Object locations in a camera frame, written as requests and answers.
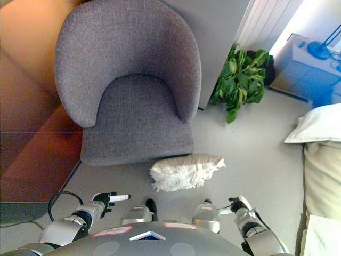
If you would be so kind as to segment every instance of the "blue lamp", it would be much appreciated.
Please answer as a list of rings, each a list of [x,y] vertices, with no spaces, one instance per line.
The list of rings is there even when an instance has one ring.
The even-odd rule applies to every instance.
[[[308,45],[308,52],[315,58],[320,60],[327,60],[331,56],[331,52],[327,49],[327,46],[341,33],[341,25],[334,30],[333,33],[323,42],[311,42]]]

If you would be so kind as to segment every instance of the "cabinet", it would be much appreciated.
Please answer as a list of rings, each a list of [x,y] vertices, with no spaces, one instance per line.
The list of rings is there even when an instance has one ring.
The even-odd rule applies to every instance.
[[[310,55],[309,42],[299,35],[290,36],[275,58],[276,79],[270,87],[317,105],[341,102],[341,72],[331,66],[332,59],[319,60]]]

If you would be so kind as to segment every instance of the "orange wall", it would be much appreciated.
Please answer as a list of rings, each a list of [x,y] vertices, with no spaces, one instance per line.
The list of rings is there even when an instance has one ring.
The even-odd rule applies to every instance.
[[[1,8],[1,49],[58,98],[53,59],[64,19],[81,0],[14,0]]]
[[[47,172],[56,193],[79,161],[82,130],[59,107],[53,67],[63,21],[82,2],[13,0],[0,9],[1,199],[8,198],[6,187],[20,187],[32,176],[36,182]],[[13,178],[17,174],[21,180]],[[39,190],[29,188],[21,194]]]

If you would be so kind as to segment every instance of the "chair seat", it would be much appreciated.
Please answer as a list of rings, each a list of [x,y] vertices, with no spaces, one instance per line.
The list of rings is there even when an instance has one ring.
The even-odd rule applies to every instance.
[[[161,79],[128,75],[112,81],[96,125],[85,128],[81,160],[103,166],[142,162],[193,152],[190,123],[183,123]]]

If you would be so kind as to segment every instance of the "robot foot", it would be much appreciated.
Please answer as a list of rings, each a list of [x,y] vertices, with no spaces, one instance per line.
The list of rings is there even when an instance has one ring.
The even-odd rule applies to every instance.
[[[145,201],[145,205],[149,209],[149,211],[152,213],[152,221],[158,221],[158,210],[156,208],[155,201],[153,199],[148,199]]]

